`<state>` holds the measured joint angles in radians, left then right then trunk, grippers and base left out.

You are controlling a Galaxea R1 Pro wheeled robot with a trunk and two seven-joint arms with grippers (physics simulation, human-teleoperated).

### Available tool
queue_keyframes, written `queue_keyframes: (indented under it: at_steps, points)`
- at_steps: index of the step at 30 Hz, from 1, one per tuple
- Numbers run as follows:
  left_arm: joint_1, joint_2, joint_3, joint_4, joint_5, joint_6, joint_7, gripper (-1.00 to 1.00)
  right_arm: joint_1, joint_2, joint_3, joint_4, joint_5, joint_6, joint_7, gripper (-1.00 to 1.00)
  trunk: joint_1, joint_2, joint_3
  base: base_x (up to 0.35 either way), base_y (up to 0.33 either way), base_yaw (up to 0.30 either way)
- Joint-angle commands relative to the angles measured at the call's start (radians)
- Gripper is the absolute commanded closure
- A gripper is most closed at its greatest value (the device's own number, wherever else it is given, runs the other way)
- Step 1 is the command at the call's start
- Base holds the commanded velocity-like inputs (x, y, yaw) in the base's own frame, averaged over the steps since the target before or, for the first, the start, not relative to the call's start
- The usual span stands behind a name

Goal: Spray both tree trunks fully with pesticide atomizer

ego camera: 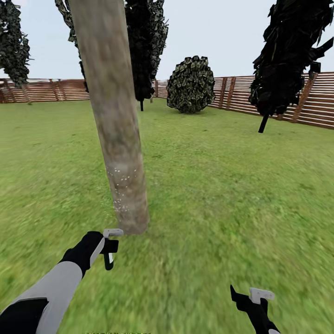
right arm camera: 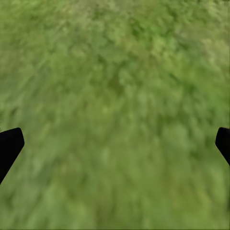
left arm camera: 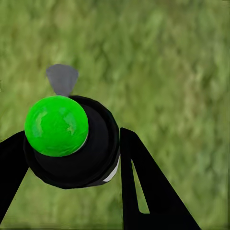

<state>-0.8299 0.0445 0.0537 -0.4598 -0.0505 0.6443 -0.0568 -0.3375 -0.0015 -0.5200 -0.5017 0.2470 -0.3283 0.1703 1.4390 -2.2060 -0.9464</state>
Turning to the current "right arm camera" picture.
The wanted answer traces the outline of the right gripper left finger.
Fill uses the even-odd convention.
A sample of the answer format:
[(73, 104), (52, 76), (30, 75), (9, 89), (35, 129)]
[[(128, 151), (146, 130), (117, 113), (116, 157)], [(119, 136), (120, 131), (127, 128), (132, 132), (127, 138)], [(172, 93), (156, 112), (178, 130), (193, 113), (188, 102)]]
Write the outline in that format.
[(24, 138), (19, 127), (0, 133), (0, 184), (23, 147)]

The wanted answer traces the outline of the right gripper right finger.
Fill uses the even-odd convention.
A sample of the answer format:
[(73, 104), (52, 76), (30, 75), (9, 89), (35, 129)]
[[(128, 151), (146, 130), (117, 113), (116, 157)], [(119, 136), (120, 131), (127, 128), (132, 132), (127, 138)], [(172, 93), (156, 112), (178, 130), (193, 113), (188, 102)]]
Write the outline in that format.
[(219, 128), (215, 144), (230, 165), (230, 129)]

